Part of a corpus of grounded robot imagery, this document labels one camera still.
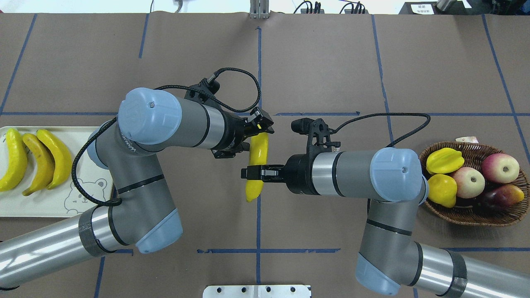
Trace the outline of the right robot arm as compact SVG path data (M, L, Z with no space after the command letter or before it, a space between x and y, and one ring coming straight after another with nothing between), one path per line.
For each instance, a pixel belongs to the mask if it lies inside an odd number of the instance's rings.
M286 164L247 166L241 177L284 183L294 194L367 198L370 208L356 279L395 296L402 285L443 298L528 298L529 275L412 240L419 205L429 186L410 149L308 149Z

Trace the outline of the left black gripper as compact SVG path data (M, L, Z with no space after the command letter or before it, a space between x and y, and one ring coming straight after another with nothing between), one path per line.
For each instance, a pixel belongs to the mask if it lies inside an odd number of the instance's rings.
M224 111L222 115L224 133L220 142L211 149L216 159L230 159L243 151L250 151L250 143L245 142L247 138L260 133L275 133L271 116L259 107L254 107L248 118Z

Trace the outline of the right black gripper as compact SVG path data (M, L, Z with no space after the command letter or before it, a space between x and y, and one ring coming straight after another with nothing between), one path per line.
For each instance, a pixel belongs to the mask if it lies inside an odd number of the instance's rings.
M294 194L315 195L316 189L312 182L314 160L310 154L295 154L286 164L247 166L241 170L241 179L282 182Z

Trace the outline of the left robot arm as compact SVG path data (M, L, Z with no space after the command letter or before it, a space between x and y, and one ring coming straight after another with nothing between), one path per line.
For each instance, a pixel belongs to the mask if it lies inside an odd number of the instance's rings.
M121 102L117 120L101 126L89 146L93 162L110 171L117 198L77 216L1 243L1 291L136 245L141 253L174 243L183 229L157 153L167 147L211 149L216 158L246 150L244 140L273 133L256 103L248 117L215 98L217 86L186 87L178 98L139 87Z

